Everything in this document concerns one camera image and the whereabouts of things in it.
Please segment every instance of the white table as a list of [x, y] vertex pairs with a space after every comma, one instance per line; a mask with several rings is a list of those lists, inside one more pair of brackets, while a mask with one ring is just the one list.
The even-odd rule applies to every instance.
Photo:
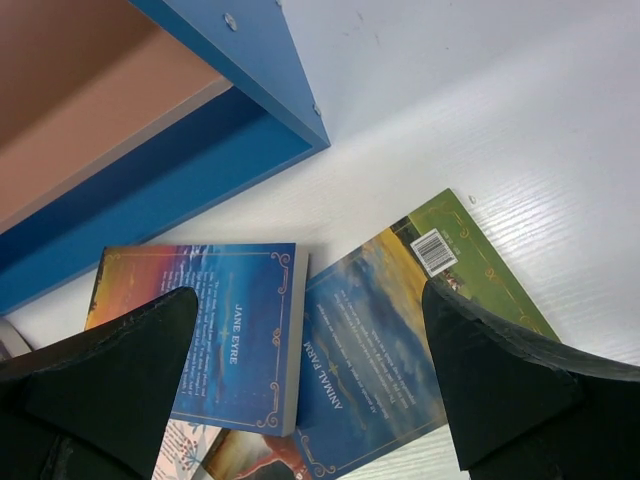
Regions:
[[[318, 272], [451, 186], [566, 343], [640, 364], [640, 4], [285, 2], [334, 146], [155, 242], [296, 241]], [[74, 334], [93, 280], [9, 319]], [[468, 475], [445, 428], [348, 478]]]

